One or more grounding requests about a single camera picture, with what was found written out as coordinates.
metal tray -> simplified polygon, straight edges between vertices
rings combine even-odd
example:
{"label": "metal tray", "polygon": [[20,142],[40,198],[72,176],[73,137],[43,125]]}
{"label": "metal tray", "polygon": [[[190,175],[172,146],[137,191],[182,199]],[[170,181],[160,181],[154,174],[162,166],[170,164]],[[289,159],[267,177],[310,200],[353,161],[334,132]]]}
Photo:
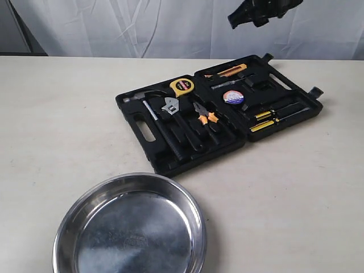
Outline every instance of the metal tray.
{"label": "metal tray", "polygon": [[193,197],[153,173],[130,173],[86,192],[53,246],[55,273],[197,273],[206,228]]}

yellow tape measure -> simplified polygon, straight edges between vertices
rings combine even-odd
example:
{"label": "yellow tape measure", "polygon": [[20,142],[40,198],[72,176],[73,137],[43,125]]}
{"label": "yellow tape measure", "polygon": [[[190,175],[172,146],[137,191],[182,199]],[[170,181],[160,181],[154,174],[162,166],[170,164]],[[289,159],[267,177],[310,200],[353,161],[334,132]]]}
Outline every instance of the yellow tape measure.
{"label": "yellow tape measure", "polygon": [[169,85],[176,93],[176,98],[191,92],[195,88],[195,84],[187,78],[179,78],[171,82]]}

wrench jaw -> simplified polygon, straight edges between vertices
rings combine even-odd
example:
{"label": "wrench jaw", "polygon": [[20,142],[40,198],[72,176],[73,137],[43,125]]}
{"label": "wrench jaw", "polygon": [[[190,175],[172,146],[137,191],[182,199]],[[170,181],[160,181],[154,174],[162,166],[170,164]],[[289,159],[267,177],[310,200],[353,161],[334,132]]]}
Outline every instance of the wrench jaw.
{"label": "wrench jaw", "polygon": [[164,98],[166,105],[162,107],[162,110],[166,111],[168,114],[173,115],[179,111],[179,102],[176,98]]}

white backdrop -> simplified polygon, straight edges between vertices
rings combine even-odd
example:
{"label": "white backdrop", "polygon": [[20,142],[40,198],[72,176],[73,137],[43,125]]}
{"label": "white backdrop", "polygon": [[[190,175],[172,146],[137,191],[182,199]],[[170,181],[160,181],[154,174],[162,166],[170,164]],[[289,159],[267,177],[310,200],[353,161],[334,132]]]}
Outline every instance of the white backdrop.
{"label": "white backdrop", "polygon": [[12,0],[50,56],[364,60],[363,0],[304,0],[232,30],[242,0]]}

table surface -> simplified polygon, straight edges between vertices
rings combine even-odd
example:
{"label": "table surface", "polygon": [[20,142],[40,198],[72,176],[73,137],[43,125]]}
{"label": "table surface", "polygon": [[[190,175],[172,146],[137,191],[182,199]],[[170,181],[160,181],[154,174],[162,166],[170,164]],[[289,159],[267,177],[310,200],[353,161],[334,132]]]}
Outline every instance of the table surface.
{"label": "table surface", "polygon": [[[52,271],[70,206],[153,172],[115,96],[223,60],[0,57],[0,268]],[[208,229],[204,272],[363,272],[364,62],[274,60],[321,114],[175,177]]]}

